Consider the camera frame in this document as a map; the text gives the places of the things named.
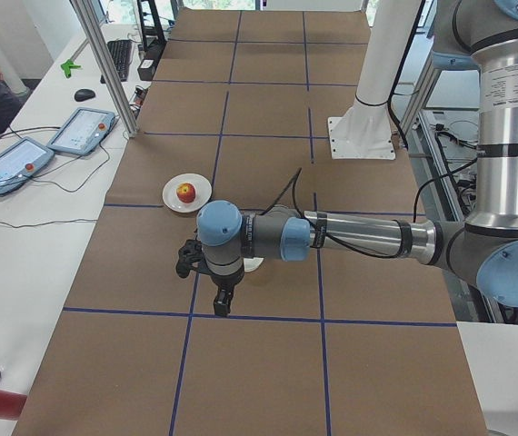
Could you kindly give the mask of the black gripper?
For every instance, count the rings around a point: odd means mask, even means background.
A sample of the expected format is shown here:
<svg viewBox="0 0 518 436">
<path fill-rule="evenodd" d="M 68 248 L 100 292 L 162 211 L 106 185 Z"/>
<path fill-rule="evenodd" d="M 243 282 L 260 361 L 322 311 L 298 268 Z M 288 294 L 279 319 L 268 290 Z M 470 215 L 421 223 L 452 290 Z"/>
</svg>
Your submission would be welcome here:
<svg viewBox="0 0 518 436">
<path fill-rule="evenodd" d="M 217 294 L 214 298 L 214 314 L 228 316 L 231 312 L 231 304 L 234 298 L 234 289 L 244 278 L 244 267 L 240 265 L 230 273 L 219 273 L 208 267 L 212 282 L 217 287 Z"/>
</svg>

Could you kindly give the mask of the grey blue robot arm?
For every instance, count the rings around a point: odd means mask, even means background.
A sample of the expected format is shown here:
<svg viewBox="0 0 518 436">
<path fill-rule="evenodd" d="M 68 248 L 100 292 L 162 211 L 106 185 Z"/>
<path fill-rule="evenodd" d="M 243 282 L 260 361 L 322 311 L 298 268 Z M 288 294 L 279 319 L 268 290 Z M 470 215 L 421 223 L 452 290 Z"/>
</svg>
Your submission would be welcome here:
<svg viewBox="0 0 518 436">
<path fill-rule="evenodd" d="M 483 295 L 518 307 L 518 1 L 441 1 L 433 59 L 480 73 L 476 203 L 461 223 L 408 223 L 274 203 L 241 213 L 213 201 L 179 252 L 177 273 L 210 276 L 214 312 L 227 316 L 247 258 L 304 260 L 312 249 L 344 248 L 377 259 L 414 258 L 453 273 Z"/>
</svg>

